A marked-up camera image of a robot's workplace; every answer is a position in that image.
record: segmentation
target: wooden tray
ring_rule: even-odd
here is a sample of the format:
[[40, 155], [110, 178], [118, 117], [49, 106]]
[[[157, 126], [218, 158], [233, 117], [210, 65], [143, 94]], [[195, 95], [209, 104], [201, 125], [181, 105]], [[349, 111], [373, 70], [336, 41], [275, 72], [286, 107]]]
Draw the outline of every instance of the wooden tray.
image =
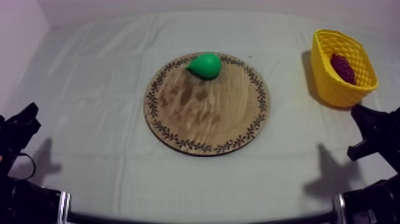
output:
[[198, 79], [185, 67], [201, 54], [176, 58], [155, 74], [145, 94], [145, 118], [156, 137], [172, 149], [222, 155], [259, 134], [270, 94], [251, 66], [226, 54], [216, 53], [222, 61], [216, 79]]

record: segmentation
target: table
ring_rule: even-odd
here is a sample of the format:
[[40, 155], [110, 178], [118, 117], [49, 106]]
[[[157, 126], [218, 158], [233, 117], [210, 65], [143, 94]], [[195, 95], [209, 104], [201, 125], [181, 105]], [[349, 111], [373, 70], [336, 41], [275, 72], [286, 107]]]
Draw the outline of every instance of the table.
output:
[[[380, 86], [372, 109], [400, 105], [399, 37], [342, 23], [241, 11], [141, 14], [51, 30], [4, 114], [31, 101], [42, 128], [26, 153], [36, 184], [70, 192], [74, 211], [166, 222], [244, 222], [331, 209], [331, 197], [394, 175], [379, 155], [351, 163], [361, 140], [348, 110], [317, 99], [316, 29], [360, 41]], [[177, 153], [143, 116], [148, 82], [166, 62], [216, 51], [251, 64], [271, 95], [265, 128], [247, 147], [213, 158]], [[13, 174], [29, 173], [18, 159]]]

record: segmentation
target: red grapes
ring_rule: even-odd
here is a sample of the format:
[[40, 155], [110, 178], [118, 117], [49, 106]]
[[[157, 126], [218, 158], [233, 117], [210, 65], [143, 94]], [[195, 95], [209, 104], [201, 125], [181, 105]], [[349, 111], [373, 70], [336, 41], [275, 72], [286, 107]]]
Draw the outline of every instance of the red grapes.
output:
[[335, 72], [347, 83], [355, 85], [355, 75], [353, 69], [350, 67], [349, 62], [343, 56], [332, 54], [330, 64]]

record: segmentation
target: green fruit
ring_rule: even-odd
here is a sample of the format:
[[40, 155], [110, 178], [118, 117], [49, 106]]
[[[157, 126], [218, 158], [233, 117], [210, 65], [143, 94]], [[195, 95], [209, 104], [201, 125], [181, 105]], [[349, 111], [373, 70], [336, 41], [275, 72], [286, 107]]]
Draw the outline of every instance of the green fruit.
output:
[[205, 53], [190, 62], [186, 69], [196, 73], [200, 78], [213, 79], [220, 74], [221, 60], [213, 53]]

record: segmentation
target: yellow basket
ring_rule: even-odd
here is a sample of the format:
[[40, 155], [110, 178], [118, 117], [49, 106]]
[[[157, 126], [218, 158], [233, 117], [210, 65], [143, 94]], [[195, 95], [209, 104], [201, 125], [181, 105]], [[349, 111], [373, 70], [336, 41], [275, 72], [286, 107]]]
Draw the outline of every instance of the yellow basket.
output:
[[[346, 83], [333, 69], [330, 57], [346, 57], [357, 85]], [[378, 79], [363, 46], [334, 30], [317, 30], [311, 50], [311, 67], [319, 96], [337, 107], [351, 107], [378, 87]]]

